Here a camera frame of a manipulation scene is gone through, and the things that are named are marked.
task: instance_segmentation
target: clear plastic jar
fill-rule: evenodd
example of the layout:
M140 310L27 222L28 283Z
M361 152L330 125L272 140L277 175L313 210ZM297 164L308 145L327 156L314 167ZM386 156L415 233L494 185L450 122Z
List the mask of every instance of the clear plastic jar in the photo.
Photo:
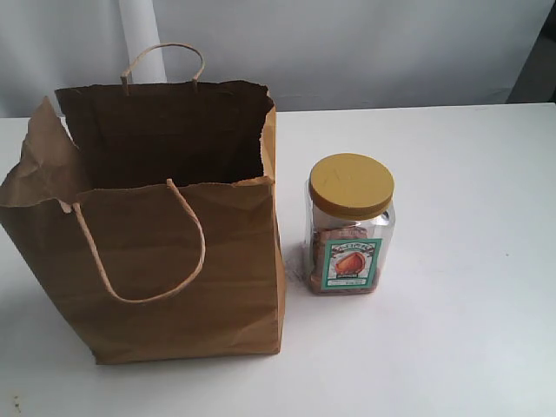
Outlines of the clear plastic jar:
M394 232L394 179L367 156L319 161L307 181L305 276L318 295L372 293Z

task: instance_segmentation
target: brown paper bag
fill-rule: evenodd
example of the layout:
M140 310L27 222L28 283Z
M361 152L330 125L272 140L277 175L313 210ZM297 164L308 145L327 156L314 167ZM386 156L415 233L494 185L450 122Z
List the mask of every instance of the brown paper bag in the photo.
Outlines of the brown paper bag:
M58 90L77 147L45 99L0 188L3 227L98 363L280 350L274 105L199 74Z

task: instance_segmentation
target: jar lid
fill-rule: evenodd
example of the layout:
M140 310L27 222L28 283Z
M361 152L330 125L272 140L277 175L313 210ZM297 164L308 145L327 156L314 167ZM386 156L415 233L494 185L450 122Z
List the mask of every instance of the jar lid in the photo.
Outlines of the jar lid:
M311 170L309 194L314 204L334 217L372 219L392 201L394 179L368 156L337 154L321 159Z

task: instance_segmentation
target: white table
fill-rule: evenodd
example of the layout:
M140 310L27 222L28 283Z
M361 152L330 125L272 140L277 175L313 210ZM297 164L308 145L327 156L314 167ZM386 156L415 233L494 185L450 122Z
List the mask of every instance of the white table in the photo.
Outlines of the white table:
M2 173L24 133L0 122ZM319 298L301 190L342 151L392 170L398 223L374 295ZM554 105L283 113L277 158L281 354L98 367L2 232L0 415L556 415Z

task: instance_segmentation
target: white curtain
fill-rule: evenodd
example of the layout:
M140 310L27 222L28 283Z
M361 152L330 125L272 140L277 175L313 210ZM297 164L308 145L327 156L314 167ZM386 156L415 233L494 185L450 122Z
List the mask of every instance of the white curtain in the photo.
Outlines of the white curtain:
M204 81L266 83L279 110L503 103L553 0L3 0L0 116L57 88L118 83L139 50L185 42ZM187 80L156 52L135 82Z

